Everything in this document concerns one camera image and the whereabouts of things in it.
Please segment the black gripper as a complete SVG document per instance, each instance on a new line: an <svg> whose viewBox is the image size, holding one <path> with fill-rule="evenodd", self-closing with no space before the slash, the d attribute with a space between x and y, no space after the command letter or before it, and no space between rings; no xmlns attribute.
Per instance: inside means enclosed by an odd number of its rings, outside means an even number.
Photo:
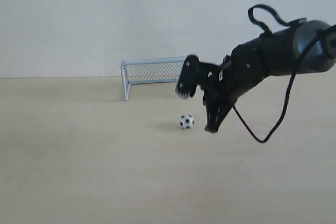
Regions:
<svg viewBox="0 0 336 224"><path fill-rule="evenodd" d="M203 105L206 107L205 131L218 129L239 97L270 74L261 46L239 45L220 65L199 62Z"/></svg>

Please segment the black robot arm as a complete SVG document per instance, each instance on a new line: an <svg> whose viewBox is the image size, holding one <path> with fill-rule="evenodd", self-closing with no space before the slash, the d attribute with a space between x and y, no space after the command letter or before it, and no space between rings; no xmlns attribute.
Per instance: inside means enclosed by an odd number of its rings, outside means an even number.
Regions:
<svg viewBox="0 0 336 224"><path fill-rule="evenodd" d="M209 77L207 124L216 133L239 97L269 76L319 73L335 65L335 27L311 20L238 45Z"/></svg>

